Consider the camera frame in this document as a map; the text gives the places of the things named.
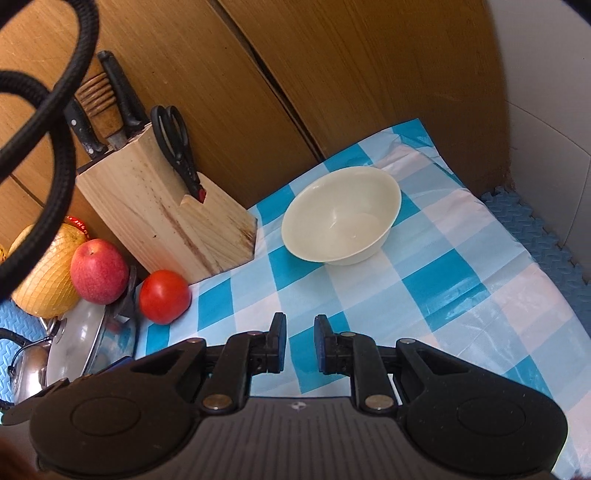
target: knife block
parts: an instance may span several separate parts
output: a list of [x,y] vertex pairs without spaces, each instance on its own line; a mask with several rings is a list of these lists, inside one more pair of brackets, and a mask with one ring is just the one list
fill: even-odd
[[202,173],[199,179],[204,203],[187,194],[149,124],[76,184],[149,272],[172,270],[195,283],[252,260],[256,240],[256,218]]

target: cabinet door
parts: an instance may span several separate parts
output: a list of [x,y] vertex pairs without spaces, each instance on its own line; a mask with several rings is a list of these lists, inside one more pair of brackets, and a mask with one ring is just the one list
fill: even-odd
[[420,118],[475,192],[508,166],[504,80],[482,0],[219,0],[332,155]]
[[35,223],[41,206],[8,177],[0,184],[0,245],[6,250],[25,227]]
[[[205,0],[99,0],[99,49],[112,50],[144,105],[174,104],[191,135],[198,169],[250,207],[316,160],[239,41]],[[64,2],[36,0],[0,35],[0,64],[51,86],[77,35]],[[18,98],[0,102],[0,144],[31,115]],[[78,163],[88,157],[78,145]],[[47,140],[15,176],[45,201],[53,158]],[[76,191],[72,215],[112,233]]]

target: ceramic bowl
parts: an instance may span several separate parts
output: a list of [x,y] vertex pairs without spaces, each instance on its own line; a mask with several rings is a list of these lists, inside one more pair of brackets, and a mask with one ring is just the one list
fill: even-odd
[[384,244],[401,202],[396,180],[376,167],[334,171],[291,202],[281,226],[283,243],[310,262],[361,262]]

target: knife handle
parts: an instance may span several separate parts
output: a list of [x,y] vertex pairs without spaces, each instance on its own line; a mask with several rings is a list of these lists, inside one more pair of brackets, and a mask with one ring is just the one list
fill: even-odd
[[76,99],[95,131],[103,138],[109,138],[123,128],[115,92],[96,56],[92,57],[82,85],[76,92]]
[[91,160],[102,158],[108,153],[109,147],[96,138],[88,117],[78,100],[75,98],[70,100],[64,109],[64,115]]
[[131,86],[129,79],[113,52],[102,50],[96,54],[96,57],[100,60],[115,91],[126,133],[129,137],[133,137],[135,134],[141,132],[150,122],[144,105],[137,93],[135,93],[134,88]]

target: scissor handle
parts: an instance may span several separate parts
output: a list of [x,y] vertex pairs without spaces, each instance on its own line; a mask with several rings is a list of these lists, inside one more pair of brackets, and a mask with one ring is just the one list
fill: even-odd
[[167,108],[156,105],[150,112],[150,118],[160,150],[181,176],[189,193],[202,202],[204,191],[199,183],[187,125],[181,112],[174,105]]

